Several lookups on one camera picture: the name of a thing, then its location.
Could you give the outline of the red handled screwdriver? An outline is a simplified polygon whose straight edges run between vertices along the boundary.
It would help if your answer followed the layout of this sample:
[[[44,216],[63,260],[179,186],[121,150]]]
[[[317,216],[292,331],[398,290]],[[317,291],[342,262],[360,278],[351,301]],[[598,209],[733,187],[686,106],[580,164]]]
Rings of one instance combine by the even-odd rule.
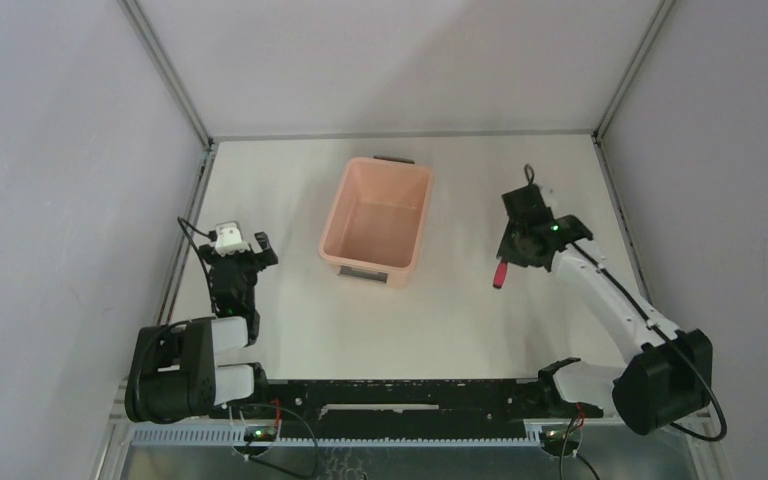
[[[492,286],[494,289],[502,289],[508,273],[508,262],[500,260],[494,272]]]

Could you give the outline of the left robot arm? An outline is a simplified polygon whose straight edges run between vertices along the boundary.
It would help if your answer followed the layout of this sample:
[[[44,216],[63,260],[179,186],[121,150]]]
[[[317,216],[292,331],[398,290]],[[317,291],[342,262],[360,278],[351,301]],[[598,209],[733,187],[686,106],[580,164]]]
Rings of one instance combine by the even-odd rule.
[[[217,226],[213,242],[198,248],[211,314],[139,331],[124,398],[131,421],[171,424],[231,401],[250,417],[270,409],[273,392],[259,363],[221,366],[217,360],[259,337],[255,287],[259,273],[278,257],[266,233],[254,238],[258,251],[235,224]]]

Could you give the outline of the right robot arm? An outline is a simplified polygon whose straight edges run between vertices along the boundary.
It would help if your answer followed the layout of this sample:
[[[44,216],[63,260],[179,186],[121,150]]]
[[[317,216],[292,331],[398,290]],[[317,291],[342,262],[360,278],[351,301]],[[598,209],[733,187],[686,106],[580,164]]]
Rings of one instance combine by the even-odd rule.
[[[577,292],[608,333],[621,367],[580,358],[556,361],[538,373],[539,406],[565,415],[576,403],[616,413],[638,435],[648,435],[712,405],[713,346],[699,329],[684,331],[608,268],[593,233],[573,215],[557,217],[536,184],[502,196],[507,224],[493,286],[509,266],[542,268]]]

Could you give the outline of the pink plastic bin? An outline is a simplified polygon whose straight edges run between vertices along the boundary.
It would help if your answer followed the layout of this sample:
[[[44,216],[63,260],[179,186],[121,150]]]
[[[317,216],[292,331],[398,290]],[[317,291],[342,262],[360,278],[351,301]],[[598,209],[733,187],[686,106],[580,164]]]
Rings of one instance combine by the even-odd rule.
[[[337,275],[404,288],[416,269],[434,185],[412,161],[355,157],[343,171],[318,253]]]

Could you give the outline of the left controller board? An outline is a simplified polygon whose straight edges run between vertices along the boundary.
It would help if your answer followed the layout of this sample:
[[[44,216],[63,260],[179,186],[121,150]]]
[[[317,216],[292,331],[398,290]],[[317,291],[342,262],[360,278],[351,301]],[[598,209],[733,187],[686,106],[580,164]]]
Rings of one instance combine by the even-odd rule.
[[[273,427],[252,427],[244,435],[245,443],[274,442],[278,431]]]

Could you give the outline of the controller board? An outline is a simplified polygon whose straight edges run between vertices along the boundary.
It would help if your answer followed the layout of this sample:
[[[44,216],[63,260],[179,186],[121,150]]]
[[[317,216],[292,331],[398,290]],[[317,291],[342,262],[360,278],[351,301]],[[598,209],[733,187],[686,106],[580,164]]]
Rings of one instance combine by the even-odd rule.
[[[252,427],[244,435],[245,443],[274,442],[278,431],[273,427]]]
[[[549,457],[560,459],[573,456],[580,446],[580,435],[573,431],[544,430],[540,434],[540,449]]]

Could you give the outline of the right controller board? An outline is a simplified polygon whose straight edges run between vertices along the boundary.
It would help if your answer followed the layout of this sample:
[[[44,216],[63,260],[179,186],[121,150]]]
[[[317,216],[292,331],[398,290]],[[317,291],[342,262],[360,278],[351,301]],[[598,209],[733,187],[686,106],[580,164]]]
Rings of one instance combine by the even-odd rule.
[[[580,446],[580,435],[573,431],[544,430],[540,434],[540,449],[549,457],[560,459],[573,456]]]

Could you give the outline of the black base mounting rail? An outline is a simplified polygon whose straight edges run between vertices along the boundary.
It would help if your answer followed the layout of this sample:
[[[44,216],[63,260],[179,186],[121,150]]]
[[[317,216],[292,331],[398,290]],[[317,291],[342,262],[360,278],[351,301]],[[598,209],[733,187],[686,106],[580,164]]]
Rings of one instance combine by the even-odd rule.
[[[601,409],[561,400],[537,379],[272,380],[256,400],[306,421],[292,433],[316,437],[421,436],[466,438],[512,434],[538,421],[600,418]]]

